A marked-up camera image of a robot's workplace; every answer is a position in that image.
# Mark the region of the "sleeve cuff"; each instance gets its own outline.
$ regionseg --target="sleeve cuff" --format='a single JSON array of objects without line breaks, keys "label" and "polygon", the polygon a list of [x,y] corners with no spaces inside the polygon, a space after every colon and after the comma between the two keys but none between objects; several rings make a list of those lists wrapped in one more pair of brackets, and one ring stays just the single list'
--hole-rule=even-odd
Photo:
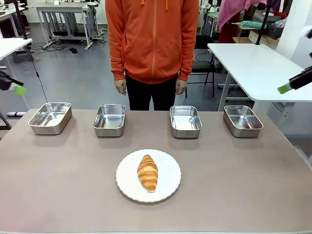
[{"label": "sleeve cuff", "polygon": [[125,75],[121,72],[114,72],[114,80],[125,79]]},{"label": "sleeve cuff", "polygon": [[189,74],[185,73],[185,72],[180,72],[180,74],[178,75],[178,79],[180,80],[184,80],[184,81],[187,81],[187,78],[188,78]]}]

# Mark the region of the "pink cloth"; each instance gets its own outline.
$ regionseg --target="pink cloth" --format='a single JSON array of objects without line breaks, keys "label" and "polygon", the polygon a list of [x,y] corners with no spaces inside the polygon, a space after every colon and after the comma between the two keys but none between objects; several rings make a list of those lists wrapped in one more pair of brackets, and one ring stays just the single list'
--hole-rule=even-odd
[{"label": "pink cloth", "polygon": [[249,7],[254,3],[267,4],[267,0],[222,0],[216,28],[221,31],[222,26],[235,14]]}]

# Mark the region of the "metal tray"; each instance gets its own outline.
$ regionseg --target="metal tray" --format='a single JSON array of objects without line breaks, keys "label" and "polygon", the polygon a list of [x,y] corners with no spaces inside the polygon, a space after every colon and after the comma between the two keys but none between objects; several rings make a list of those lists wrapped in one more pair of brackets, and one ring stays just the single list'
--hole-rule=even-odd
[{"label": "metal tray", "polygon": [[123,133],[126,115],[124,105],[101,105],[93,121],[98,137],[119,137]]},{"label": "metal tray", "polygon": [[28,121],[28,126],[38,135],[58,135],[64,130],[71,116],[72,104],[48,102]]},{"label": "metal tray", "polygon": [[176,138],[197,138],[202,128],[198,111],[193,106],[170,108],[172,134]]},{"label": "metal tray", "polygon": [[234,137],[257,137],[263,128],[248,106],[225,106],[223,119]]}]

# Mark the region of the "chair seat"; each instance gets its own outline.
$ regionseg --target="chair seat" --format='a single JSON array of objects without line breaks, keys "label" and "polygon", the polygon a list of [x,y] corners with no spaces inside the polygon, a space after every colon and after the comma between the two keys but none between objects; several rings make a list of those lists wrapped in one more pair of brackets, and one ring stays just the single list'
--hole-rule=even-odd
[{"label": "chair seat", "polygon": [[194,61],[192,63],[192,72],[215,72],[215,67],[208,61]]}]

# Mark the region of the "orange jacket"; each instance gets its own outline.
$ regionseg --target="orange jacket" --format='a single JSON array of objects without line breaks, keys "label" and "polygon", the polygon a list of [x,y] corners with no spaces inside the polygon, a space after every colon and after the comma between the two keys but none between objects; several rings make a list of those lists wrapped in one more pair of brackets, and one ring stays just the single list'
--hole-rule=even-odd
[{"label": "orange jacket", "polygon": [[179,73],[187,80],[194,60],[198,0],[106,0],[114,79],[124,71],[156,84]]}]

